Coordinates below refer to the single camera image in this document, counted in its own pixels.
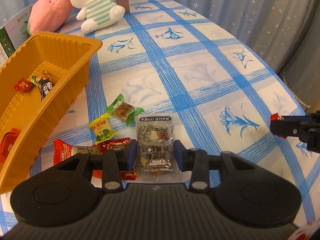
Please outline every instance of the pink plush toy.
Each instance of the pink plush toy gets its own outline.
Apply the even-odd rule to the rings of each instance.
[[[68,19],[73,6],[70,0],[39,0],[32,8],[28,33],[54,32]]]

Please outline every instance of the ribbed black surface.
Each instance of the ribbed black surface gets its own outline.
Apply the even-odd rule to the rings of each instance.
[[[222,216],[209,197],[183,184],[129,184],[105,195],[86,218],[59,228],[24,223],[4,240],[284,240],[295,227],[247,228]]]

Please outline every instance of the plush toy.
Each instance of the plush toy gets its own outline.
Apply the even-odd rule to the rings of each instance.
[[[73,6],[70,0],[39,0],[32,7],[27,31],[54,32],[68,19]]]
[[[116,0],[70,0],[76,8],[81,8],[77,20],[86,19],[81,30],[84,33],[93,32],[110,26],[120,20],[125,9],[115,3]]]

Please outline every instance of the table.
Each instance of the table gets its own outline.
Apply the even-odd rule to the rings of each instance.
[[[119,93],[147,113],[172,111],[175,138],[187,148],[209,154],[232,151],[297,186],[303,203],[295,223],[320,216],[319,154],[306,150],[297,138],[275,137],[270,115],[304,112],[278,76],[241,41],[197,12],[172,0],[131,0],[130,14],[113,26],[85,36],[103,47],[91,59],[89,83],[66,111],[31,167],[33,176],[52,166],[53,141],[92,145],[88,123],[105,113]],[[60,32],[84,35],[82,22],[64,25]],[[117,138],[136,138],[111,119]],[[219,184],[210,172],[211,187]],[[174,181],[188,187],[190,172]],[[101,180],[93,179],[99,186]],[[17,222],[10,193],[0,196],[0,228]]]

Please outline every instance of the yellow candy wrapper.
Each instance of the yellow candy wrapper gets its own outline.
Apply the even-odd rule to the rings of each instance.
[[[89,128],[94,132],[96,136],[95,144],[110,140],[118,133],[111,127],[109,118],[110,115],[108,113],[105,113],[89,123]]]

